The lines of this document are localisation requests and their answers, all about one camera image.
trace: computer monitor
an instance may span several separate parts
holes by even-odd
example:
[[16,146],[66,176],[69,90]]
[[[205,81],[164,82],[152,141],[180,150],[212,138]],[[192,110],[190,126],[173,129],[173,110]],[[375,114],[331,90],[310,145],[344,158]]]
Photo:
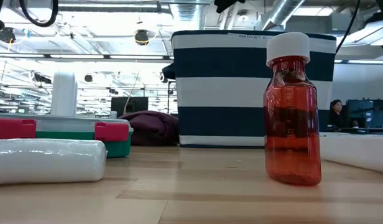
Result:
[[[117,111],[117,117],[124,114],[124,107],[128,97],[113,97],[111,99],[111,111]],[[145,111],[149,109],[148,97],[131,97],[128,101],[126,113]]]

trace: maroon cloth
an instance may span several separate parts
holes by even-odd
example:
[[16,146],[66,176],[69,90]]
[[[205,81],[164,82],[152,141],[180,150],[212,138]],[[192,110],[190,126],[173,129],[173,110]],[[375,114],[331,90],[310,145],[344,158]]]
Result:
[[179,142],[178,118],[156,111],[125,114],[134,129],[131,144],[135,146],[172,146]]

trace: plastic wrap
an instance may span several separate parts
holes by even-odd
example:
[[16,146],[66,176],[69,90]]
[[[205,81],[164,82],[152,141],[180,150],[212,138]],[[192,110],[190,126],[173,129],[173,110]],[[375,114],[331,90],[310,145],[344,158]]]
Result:
[[383,172],[383,136],[320,134],[321,158]]
[[97,181],[106,154],[101,141],[0,140],[0,184]]

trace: ventilation duct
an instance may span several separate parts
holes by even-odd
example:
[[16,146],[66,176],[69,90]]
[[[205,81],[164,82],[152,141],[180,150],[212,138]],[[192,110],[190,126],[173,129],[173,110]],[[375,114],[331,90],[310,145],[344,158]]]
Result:
[[276,0],[273,9],[260,15],[255,30],[285,29],[285,23],[305,0]]
[[170,9],[176,21],[175,26],[182,30],[200,29],[202,5],[171,4]]
[[156,4],[59,4],[62,12],[151,12],[171,14],[168,7],[162,7],[160,2]]

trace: office desk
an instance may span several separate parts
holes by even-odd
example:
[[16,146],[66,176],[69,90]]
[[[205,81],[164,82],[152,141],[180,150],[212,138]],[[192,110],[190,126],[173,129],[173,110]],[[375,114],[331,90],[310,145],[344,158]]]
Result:
[[383,133],[383,128],[341,128],[341,132],[351,134]]
[[0,186],[0,224],[383,224],[383,173],[323,161],[317,187],[270,180],[263,150],[133,147],[95,183]]

